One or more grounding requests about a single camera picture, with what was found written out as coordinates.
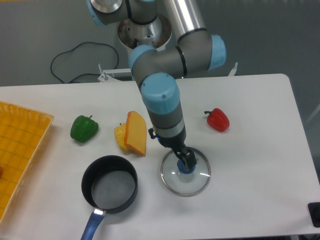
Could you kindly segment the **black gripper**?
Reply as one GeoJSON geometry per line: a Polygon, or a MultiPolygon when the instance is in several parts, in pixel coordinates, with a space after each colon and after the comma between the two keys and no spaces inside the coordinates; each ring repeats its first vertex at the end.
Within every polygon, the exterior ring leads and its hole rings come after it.
{"type": "Polygon", "coordinates": [[[177,167],[180,172],[189,172],[189,167],[194,167],[197,164],[197,159],[194,151],[191,148],[187,148],[185,145],[185,139],[187,136],[186,128],[172,137],[163,137],[158,135],[153,128],[148,130],[151,139],[157,139],[158,142],[165,148],[170,148],[174,151],[177,157],[177,167]]]}

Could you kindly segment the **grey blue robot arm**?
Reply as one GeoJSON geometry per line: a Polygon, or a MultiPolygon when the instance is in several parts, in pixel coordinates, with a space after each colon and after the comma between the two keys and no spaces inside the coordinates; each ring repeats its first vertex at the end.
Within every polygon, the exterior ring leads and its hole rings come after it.
{"type": "Polygon", "coordinates": [[[149,134],[173,150],[180,168],[191,173],[197,160],[185,145],[186,128],[176,79],[210,71],[227,58],[225,43],[219,35],[208,33],[195,0],[167,0],[164,3],[177,46],[159,50],[156,40],[162,24],[154,0],[89,0],[88,9],[98,25],[129,21],[132,26],[148,28],[152,35],[131,32],[134,41],[128,64],[152,128],[149,134]]]}

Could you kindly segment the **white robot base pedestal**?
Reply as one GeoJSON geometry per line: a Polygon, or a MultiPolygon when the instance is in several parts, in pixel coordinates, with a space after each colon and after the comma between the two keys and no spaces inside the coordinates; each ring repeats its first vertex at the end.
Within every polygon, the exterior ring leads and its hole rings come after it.
{"type": "Polygon", "coordinates": [[[159,13],[153,22],[145,25],[136,24],[130,19],[121,21],[117,34],[128,55],[139,45],[150,45],[162,51],[171,39],[172,26],[170,21],[159,13]]]}

